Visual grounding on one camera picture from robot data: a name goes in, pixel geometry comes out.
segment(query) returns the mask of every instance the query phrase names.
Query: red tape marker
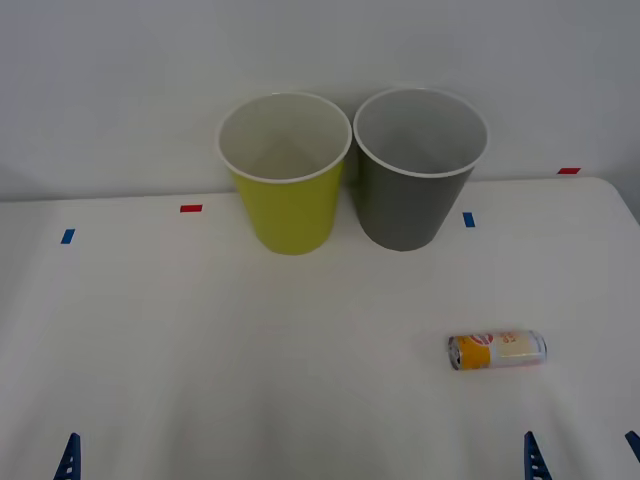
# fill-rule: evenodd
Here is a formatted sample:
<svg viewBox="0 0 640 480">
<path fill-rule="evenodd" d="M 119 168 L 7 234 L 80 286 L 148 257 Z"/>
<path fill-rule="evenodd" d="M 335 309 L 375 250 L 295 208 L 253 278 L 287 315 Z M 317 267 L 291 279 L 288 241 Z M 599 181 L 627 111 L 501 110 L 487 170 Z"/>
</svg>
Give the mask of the red tape marker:
<svg viewBox="0 0 640 480">
<path fill-rule="evenodd" d="M 558 175 L 575 175 L 580 169 L 578 167 L 561 168 Z"/>
<path fill-rule="evenodd" d="M 194 213 L 201 212 L 202 205 L 182 205 L 180 207 L 180 213 Z"/>
</svg>

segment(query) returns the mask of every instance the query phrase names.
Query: can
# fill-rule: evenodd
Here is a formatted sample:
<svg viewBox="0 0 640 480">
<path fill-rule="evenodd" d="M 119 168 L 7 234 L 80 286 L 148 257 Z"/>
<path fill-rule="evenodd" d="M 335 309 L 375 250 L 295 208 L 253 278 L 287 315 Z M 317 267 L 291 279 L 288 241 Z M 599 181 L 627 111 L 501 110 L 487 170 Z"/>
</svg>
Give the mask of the can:
<svg viewBox="0 0 640 480">
<path fill-rule="evenodd" d="M 535 365 L 547 359 L 547 344 L 533 330 L 449 337 L 449 360 L 456 370 Z"/>
</svg>

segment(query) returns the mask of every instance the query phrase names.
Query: yellow cup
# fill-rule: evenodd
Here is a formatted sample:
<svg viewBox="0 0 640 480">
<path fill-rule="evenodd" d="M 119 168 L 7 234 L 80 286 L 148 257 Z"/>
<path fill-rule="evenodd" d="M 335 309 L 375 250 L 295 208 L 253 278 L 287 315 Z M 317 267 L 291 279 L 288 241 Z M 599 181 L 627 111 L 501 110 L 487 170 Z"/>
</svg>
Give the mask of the yellow cup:
<svg viewBox="0 0 640 480">
<path fill-rule="evenodd" d="M 308 93 L 260 97 L 224 118 L 218 153 L 269 250 L 299 255 L 329 237 L 351 137 L 342 110 Z"/>
</svg>

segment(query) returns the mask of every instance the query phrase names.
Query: table surface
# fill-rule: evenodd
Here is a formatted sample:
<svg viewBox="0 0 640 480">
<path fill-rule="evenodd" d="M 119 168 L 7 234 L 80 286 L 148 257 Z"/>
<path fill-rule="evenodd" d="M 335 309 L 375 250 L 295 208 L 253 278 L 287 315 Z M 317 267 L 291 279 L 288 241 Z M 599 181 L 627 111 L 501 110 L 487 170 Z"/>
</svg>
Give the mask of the table surface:
<svg viewBox="0 0 640 480">
<path fill-rule="evenodd" d="M 640 478 L 640 227 L 614 187 L 470 183 L 407 253 L 344 197 L 299 257 L 235 194 L 0 204 L 0 476 L 51 478 L 76 431 L 83 480 L 518 479 L 533 430 L 556 480 Z M 451 369 L 448 335 L 505 327 L 547 363 Z"/>
</svg>

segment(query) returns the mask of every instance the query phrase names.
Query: gray cup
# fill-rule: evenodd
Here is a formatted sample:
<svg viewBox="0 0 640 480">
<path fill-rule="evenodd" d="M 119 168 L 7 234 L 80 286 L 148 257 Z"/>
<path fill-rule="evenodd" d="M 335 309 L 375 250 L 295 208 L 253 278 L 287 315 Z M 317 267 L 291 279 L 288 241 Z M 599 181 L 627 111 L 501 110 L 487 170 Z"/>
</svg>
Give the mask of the gray cup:
<svg viewBox="0 0 640 480">
<path fill-rule="evenodd" d="M 489 141 L 472 106 L 424 89 L 369 98 L 356 113 L 354 134 L 360 225 L 374 242 L 399 251 L 433 239 Z"/>
</svg>

